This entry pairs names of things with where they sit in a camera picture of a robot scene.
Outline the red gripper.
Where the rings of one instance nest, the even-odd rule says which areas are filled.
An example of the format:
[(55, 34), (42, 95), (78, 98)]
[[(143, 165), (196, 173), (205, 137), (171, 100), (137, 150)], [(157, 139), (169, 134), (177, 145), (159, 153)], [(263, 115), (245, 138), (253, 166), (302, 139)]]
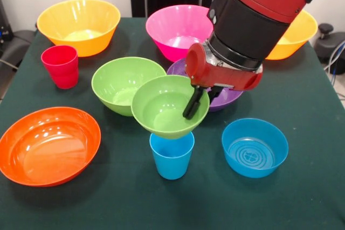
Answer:
[(236, 69), (219, 60), (206, 44), (192, 44), (185, 60), (185, 71), (194, 86), (194, 92), (183, 111), (183, 117), (190, 120), (200, 106), (203, 87), (210, 87), (210, 101), (217, 98), (223, 87), (233, 90), (252, 90), (260, 82), (263, 67), (256, 71)]

